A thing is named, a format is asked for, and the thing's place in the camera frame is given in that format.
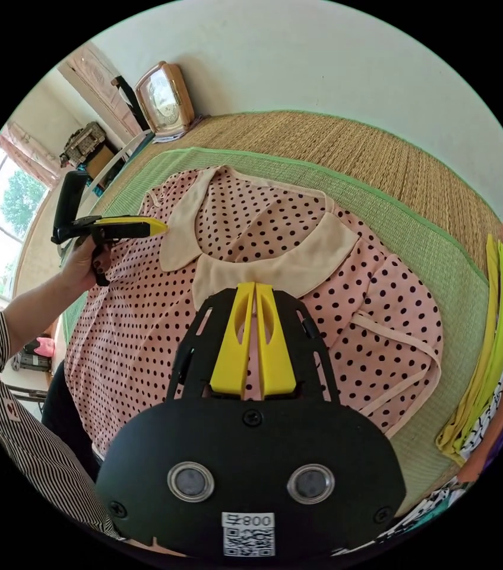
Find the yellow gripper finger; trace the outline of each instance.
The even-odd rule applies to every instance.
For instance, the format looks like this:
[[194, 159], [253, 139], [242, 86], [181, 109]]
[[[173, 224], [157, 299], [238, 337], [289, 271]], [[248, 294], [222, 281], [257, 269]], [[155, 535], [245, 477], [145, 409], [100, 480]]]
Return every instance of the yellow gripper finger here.
[[273, 288], [255, 284], [257, 298], [257, 347], [262, 399], [292, 394], [296, 388], [295, 373], [273, 296]]
[[104, 226], [107, 224], [148, 224], [150, 236], [155, 236], [168, 230], [168, 226], [163, 221], [155, 220], [149, 216], [112, 216], [101, 218], [94, 223]]
[[[233, 301], [210, 386], [216, 394], [243, 398], [249, 362], [251, 316], [253, 314], [255, 283], [240, 283]], [[238, 332], [243, 325], [241, 343]]]

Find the yellow cloth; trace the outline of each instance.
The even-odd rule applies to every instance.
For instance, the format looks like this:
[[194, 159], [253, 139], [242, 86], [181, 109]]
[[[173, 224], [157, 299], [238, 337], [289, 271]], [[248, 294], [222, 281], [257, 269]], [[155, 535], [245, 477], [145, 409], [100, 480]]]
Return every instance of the yellow cloth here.
[[496, 314], [499, 304], [499, 252], [493, 236], [487, 237], [485, 246], [487, 254], [487, 271], [489, 274], [489, 303], [487, 307], [487, 320], [485, 322], [485, 336], [483, 338], [483, 345], [477, 359], [477, 365], [473, 372], [473, 376], [467, 386], [457, 409], [453, 416], [445, 424], [445, 427], [437, 436], [435, 443], [439, 450], [453, 459], [459, 465], [462, 465], [463, 458], [459, 455], [455, 447], [455, 441], [461, 434], [467, 419], [471, 415], [475, 398], [479, 393], [485, 373], [489, 364], [491, 350], [495, 342], [496, 331]]
[[501, 289], [500, 289], [500, 299], [499, 299], [499, 317], [496, 325], [495, 342], [491, 350], [491, 356], [489, 358], [489, 364], [485, 372], [485, 377], [480, 386], [480, 390], [475, 398], [473, 408], [469, 414], [467, 421], [463, 429], [461, 430], [460, 436], [455, 440], [454, 449], [460, 449], [466, 439], [469, 437], [469, 433], [477, 420], [477, 418], [487, 409], [493, 392], [495, 391], [496, 385], [503, 371], [503, 244], [499, 243], [499, 266], [501, 273]]

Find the black trousers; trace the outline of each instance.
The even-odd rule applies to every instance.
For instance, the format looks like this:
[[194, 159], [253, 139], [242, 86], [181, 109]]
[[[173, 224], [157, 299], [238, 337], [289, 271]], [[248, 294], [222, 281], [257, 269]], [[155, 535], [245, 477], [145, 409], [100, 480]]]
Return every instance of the black trousers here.
[[77, 407], [65, 382], [63, 363], [55, 371], [49, 387], [43, 405], [42, 423], [71, 449], [83, 469], [93, 481], [96, 481], [100, 465], [93, 453], [92, 441], [83, 429]]

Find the tree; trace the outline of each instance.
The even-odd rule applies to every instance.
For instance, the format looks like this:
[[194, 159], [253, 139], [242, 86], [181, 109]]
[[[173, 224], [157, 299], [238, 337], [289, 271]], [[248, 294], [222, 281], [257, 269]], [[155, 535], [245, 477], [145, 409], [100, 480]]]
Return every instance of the tree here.
[[14, 264], [15, 261], [10, 261], [8, 265], [4, 268], [4, 274], [0, 277], [0, 295], [5, 296], [6, 292], [6, 285], [12, 276], [12, 272], [14, 271]]
[[21, 169], [8, 178], [8, 184], [0, 210], [15, 234], [24, 238], [46, 187]]

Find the beige collar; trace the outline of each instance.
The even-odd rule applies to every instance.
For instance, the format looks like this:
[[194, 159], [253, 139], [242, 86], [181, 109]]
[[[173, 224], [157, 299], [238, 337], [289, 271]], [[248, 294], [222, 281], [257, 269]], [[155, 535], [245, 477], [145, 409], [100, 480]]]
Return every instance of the beige collar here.
[[[249, 263], [214, 259], [200, 249], [195, 222], [210, 181], [218, 170], [225, 168], [232, 176], [257, 186], [275, 187], [324, 200], [326, 212], [301, 244], [279, 257]], [[192, 284], [196, 310], [209, 296], [250, 281], [267, 283], [299, 298], [331, 276], [359, 239], [333, 211], [333, 200], [317, 190], [246, 176], [226, 166], [203, 170], [170, 214], [169, 230], [160, 247], [160, 268], [166, 272], [177, 271], [198, 259]]]

